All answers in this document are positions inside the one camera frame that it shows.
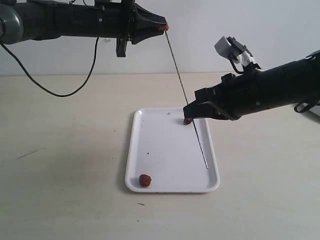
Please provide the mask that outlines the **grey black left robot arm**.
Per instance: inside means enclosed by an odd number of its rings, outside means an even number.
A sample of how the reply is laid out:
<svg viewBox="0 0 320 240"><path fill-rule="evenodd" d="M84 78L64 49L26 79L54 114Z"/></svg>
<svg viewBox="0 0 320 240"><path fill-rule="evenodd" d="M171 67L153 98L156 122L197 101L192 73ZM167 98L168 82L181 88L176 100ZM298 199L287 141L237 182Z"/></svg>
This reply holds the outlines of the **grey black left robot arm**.
<svg viewBox="0 0 320 240"><path fill-rule="evenodd" d="M168 30L163 16L154 14L133 0L96 0L93 5L56 0L2 0L0 41L6 45L61 36L116 39L116 55L126 56L133 45L162 35Z"/></svg>

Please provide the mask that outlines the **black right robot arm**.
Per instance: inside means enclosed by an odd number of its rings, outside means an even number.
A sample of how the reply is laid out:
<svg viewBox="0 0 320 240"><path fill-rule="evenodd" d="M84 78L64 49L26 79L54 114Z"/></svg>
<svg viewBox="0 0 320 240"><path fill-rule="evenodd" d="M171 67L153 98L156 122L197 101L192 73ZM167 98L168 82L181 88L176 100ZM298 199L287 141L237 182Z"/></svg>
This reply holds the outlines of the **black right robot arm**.
<svg viewBox="0 0 320 240"><path fill-rule="evenodd" d="M268 70L254 64L243 74L225 74L221 83L194 93L183 108L186 119L235 121L242 116L295 104L304 113L320 103L320 53Z"/></svg>

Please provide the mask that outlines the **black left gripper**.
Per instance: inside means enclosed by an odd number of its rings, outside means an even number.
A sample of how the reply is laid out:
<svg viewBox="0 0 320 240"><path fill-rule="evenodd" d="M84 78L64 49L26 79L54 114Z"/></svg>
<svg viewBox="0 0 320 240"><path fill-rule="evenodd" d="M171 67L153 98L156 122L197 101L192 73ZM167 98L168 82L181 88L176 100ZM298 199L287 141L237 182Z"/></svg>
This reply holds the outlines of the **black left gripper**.
<svg viewBox="0 0 320 240"><path fill-rule="evenodd" d="M126 57L128 42L136 45L146 39L164 34L164 30L158 26L165 26L166 19L163 16L152 13L141 7L134 0L95 0L94 6L102 11L101 22L106 22L106 37L116 39L116 56ZM134 19L138 27L147 27L133 30Z"/></svg>

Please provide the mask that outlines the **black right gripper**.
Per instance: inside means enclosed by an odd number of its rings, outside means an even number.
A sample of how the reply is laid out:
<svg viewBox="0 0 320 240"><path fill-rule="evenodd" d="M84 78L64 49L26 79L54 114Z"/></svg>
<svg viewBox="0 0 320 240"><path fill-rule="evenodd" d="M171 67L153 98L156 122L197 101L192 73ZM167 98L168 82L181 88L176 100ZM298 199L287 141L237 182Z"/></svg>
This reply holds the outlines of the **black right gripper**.
<svg viewBox="0 0 320 240"><path fill-rule="evenodd" d="M255 113L262 95L261 76L262 72L222 76L221 83L194 92L195 100L183 107L184 118L235 121Z"/></svg>

